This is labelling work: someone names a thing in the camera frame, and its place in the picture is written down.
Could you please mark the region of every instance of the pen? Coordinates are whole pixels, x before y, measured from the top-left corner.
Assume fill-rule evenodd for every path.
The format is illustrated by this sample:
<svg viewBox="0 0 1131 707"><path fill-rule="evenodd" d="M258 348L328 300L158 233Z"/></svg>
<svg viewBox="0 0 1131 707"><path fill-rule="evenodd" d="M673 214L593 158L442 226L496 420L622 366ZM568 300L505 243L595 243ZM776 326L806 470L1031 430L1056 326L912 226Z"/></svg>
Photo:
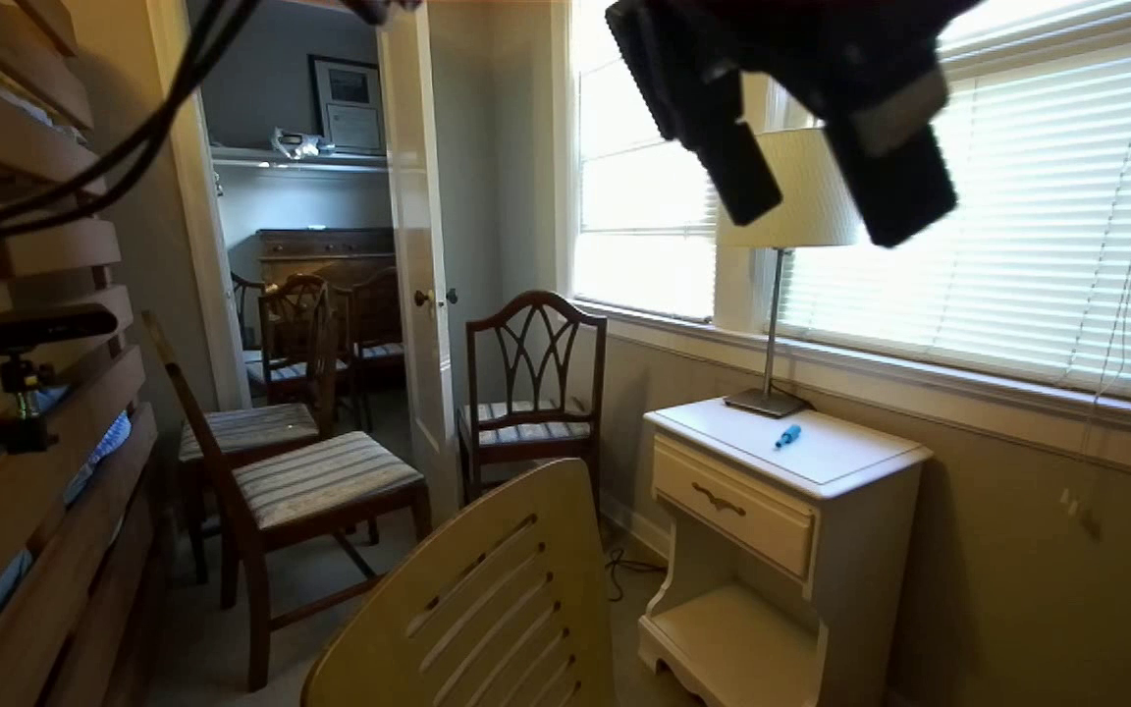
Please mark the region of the pen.
<svg viewBox="0 0 1131 707"><path fill-rule="evenodd" d="M776 430L775 447L792 447L801 440L801 423L789 423L786 430Z"/></svg>

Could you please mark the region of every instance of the picture frame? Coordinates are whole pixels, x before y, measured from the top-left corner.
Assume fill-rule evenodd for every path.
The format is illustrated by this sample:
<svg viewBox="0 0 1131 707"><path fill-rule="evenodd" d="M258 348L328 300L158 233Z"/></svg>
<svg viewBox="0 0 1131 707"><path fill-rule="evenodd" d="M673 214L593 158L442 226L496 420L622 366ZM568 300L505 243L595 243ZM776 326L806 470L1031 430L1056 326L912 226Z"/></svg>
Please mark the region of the picture frame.
<svg viewBox="0 0 1131 707"><path fill-rule="evenodd" d="M381 81L373 63L309 53L317 124L334 158L385 158Z"/></svg>

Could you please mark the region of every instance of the baseboard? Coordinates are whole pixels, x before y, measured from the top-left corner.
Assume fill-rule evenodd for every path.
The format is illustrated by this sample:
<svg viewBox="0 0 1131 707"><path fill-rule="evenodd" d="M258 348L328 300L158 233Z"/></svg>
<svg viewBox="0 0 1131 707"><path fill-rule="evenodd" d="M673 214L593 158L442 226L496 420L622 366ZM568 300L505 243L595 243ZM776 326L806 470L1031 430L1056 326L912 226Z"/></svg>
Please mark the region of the baseboard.
<svg viewBox="0 0 1131 707"><path fill-rule="evenodd" d="M673 530L599 489L599 516L659 560L673 559Z"/></svg>

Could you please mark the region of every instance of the window blinds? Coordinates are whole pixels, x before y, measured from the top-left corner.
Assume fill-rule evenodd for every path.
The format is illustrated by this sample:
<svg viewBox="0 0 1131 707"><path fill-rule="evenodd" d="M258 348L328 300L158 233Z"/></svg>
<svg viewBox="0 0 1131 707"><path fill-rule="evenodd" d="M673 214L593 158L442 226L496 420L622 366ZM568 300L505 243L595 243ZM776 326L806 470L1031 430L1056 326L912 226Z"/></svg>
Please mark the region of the window blinds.
<svg viewBox="0 0 1131 707"><path fill-rule="evenodd" d="M572 0L568 290L610 306L712 317L712 180L680 140L656 135L606 6L610 0Z"/></svg>
<svg viewBox="0 0 1131 707"><path fill-rule="evenodd" d="M1131 32L950 70L957 210L797 251L789 339L1131 398Z"/></svg>

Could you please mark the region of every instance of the nightstand drawer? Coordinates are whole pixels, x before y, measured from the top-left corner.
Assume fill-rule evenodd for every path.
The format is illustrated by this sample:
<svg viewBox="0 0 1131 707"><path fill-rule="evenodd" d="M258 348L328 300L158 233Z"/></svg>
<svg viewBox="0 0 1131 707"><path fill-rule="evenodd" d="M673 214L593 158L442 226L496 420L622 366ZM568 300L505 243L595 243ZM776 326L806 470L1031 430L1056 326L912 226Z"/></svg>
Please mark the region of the nightstand drawer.
<svg viewBox="0 0 1131 707"><path fill-rule="evenodd" d="M652 489L786 574L806 578L817 516L797 496L667 436L656 436Z"/></svg>

